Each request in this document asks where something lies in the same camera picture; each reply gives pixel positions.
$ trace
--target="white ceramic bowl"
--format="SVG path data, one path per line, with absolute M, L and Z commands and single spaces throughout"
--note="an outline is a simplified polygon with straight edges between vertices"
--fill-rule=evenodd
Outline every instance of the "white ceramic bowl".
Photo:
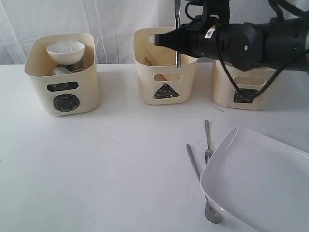
M 61 65 L 71 65 L 83 58 L 85 45 L 74 41 L 59 42 L 49 45 L 46 51 L 54 62 Z

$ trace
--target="white tabletop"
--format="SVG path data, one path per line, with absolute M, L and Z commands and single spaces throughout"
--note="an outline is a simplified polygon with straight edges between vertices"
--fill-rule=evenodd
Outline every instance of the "white tabletop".
M 212 101 L 210 67 L 188 102 L 150 106 L 134 64 L 98 65 L 100 106 L 54 117 L 23 65 L 0 66 L 0 231 L 237 231 L 205 220 L 185 145 L 202 171 L 207 119 L 213 148 L 245 126 L 309 152 L 309 78 L 288 72 L 265 110 L 243 111 Z

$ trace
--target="storage bin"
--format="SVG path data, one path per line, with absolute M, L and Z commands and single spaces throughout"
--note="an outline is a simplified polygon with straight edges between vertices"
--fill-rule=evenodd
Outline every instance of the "storage bin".
M 48 76 L 57 66 L 46 52 L 46 48 L 58 42 L 77 41 L 85 44 L 82 59 L 84 71 L 64 75 Z M 86 33 L 52 35 L 36 41 L 29 53 L 25 73 L 30 77 L 33 87 L 45 111 L 54 116 L 63 116 L 90 111 L 99 103 L 96 53 L 94 38 Z M 69 90 L 53 91 L 55 84 L 72 86 Z
M 154 34 L 174 28 L 141 29 L 134 34 L 134 58 L 141 99 L 151 105 L 176 104 L 191 96 L 197 58 L 181 55 L 182 66 L 176 69 L 176 52 L 155 46 Z
M 253 94 L 265 85 L 276 70 L 260 68 L 243 72 L 234 68 L 231 64 L 226 63 L 225 66 L 238 87 L 248 94 L 251 93 L 252 96 L 243 97 L 238 94 L 224 72 L 221 63 L 216 60 L 214 62 L 213 100 L 223 107 L 247 110 L 263 109 L 269 101 L 276 81 L 261 96 L 254 98 Z

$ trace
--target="white rectangular tray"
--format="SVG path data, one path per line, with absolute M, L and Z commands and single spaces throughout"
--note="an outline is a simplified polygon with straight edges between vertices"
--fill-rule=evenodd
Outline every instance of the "white rectangular tray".
M 221 214 L 257 231 L 309 231 L 309 154 L 262 134 L 234 128 L 207 164 L 201 187 Z

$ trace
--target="white curtain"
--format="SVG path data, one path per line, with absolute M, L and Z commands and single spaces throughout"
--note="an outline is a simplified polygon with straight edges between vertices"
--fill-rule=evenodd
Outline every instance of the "white curtain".
M 307 0 L 290 2 L 309 10 Z M 182 23 L 189 22 L 185 4 Z M 267 0 L 230 5 L 233 23 L 266 23 L 275 16 Z M 95 37 L 98 63 L 133 63 L 134 32 L 174 26 L 173 10 L 173 0 L 0 0 L 0 64 L 23 64 L 37 39 L 72 32 Z M 190 13 L 201 13 L 201 7 L 190 7 Z

